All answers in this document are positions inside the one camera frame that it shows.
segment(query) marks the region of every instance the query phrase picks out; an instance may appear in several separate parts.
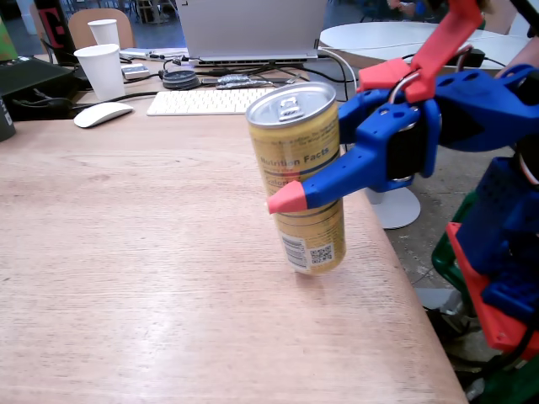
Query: white keyboard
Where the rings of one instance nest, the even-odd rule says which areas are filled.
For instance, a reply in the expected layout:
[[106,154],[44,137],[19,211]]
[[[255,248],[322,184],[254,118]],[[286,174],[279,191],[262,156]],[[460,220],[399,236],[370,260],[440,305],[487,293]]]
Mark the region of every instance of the white keyboard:
[[147,111],[149,116],[245,114],[247,107],[274,88],[162,91]]

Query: barcode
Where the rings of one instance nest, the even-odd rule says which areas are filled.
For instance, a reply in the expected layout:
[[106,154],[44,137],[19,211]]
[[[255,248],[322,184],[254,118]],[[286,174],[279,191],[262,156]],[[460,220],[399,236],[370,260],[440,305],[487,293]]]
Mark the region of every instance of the barcode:
[[282,238],[288,261],[298,268],[307,269],[304,241],[301,238],[292,238],[284,235],[282,235]]
[[318,265],[320,263],[326,263],[334,259],[334,245],[333,243],[323,246],[321,248],[313,248],[309,250],[311,253],[312,265]]

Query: can lid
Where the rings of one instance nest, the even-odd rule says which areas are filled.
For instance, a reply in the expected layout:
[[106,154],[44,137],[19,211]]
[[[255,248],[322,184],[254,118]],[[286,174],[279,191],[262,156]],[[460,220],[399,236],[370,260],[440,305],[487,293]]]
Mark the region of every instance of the can lid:
[[246,116],[255,126],[282,128],[321,114],[335,97],[335,89],[324,82],[291,84],[257,99]]

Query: white paper cup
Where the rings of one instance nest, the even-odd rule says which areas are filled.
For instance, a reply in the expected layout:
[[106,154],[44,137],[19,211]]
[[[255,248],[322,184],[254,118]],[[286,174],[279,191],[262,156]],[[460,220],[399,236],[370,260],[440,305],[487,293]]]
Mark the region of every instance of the white paper cup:
[[76,50],[75,56],[100,101],[125,95],[118,45],[89,46]]
[[116,27],[115,19],[90,21],[88,26],[92,30],[93,37],[98,45],[116,44],[120,46],[118,27]]

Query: white mouse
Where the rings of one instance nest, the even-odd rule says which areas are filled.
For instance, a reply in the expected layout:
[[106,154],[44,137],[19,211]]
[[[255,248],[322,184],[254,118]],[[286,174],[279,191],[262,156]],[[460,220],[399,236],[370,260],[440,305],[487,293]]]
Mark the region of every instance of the white mouse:
[[73,122],[80,128],[90,128],[113,120],[114,118],[127,114],[133,110],[130,105],[122,103],[102,103],[83,109],[79,115],[75,117]]

